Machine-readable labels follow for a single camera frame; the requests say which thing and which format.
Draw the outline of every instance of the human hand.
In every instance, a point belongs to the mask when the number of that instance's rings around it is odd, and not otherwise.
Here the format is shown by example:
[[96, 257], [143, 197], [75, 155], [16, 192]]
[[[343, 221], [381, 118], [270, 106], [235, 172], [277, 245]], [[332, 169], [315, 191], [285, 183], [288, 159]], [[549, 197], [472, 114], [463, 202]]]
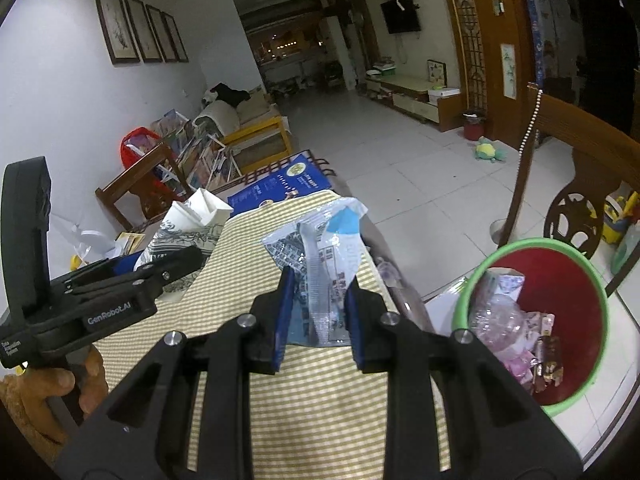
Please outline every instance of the human hand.
[[[109, 392], [104, 377], [102, 356], [93, 346], [84, 361], [87, 375], [80, 388], [80, 408], [84, 418], [102, 402]], [[17, 378], [24, 411], [33, 427], [54, 442], [64, 444], [68, 435], [47, 405], [47, 397], [63, 397], [74, 389], [76, 378], [62, 368], [27, 368]]]

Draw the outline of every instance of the green toy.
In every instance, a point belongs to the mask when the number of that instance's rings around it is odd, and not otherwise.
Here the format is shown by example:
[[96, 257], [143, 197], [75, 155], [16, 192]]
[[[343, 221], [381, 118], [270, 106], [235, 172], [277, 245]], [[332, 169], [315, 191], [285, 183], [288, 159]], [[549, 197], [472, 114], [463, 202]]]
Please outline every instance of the green toy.
[[496, 150], [492, 142], [486, 137], [480, 137], [476, 144], [475, 150], [476, 158], [482, 158], [484, 160], [490, 160], [495, 162], [496, 160], [506, 160], [507, 156], [503, 150]]

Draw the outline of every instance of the television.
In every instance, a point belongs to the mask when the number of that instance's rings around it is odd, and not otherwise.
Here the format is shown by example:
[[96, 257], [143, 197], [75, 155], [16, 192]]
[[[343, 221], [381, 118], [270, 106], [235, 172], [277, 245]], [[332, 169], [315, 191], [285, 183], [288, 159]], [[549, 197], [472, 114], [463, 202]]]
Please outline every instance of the television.
[[390, 0], [380, 5], [382, 13], [385, 15], [386, 30], [389, 34], [399, 34], [400, 32], [418, 32], [422, 30], [418, 13], [415, 11], [414, 0]]

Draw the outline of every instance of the lattice screen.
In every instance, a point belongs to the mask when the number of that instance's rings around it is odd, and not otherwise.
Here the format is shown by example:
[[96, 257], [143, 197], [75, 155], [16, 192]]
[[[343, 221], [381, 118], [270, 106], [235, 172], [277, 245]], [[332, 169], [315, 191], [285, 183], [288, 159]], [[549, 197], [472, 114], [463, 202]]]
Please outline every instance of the lattice screen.
[[476, 3], [474, 0], [453, 0], [453, 3], [460, 23], [469, 106], [486, 110], [484, 50]]

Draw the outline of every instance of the bead chain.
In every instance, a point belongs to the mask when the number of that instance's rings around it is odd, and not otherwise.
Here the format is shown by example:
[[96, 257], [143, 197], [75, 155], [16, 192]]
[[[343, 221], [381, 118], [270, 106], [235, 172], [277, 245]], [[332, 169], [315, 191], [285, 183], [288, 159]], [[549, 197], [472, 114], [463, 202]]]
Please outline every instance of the bead chain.
[[540, 111], [540, 100], [542, 99], [542, 89], [538, 90], [538, 95], [536, 96], [536, 107], [533, 110], [533, 115], [531, 116], [531, 120], [529, 122], [529, 126], [527, 127], [527, 133], [524, 134], [524, 139], [522, 139], [522, 143], [520, 145], [520, 149], [518, 150], [518, 154], [522, 157], [522, 152], [524, 151], [524, 147], [529, 140], [529, 136], [533, 131], [533, 125], [536, 123], [536, 119], [538, 118], [538, 113]]

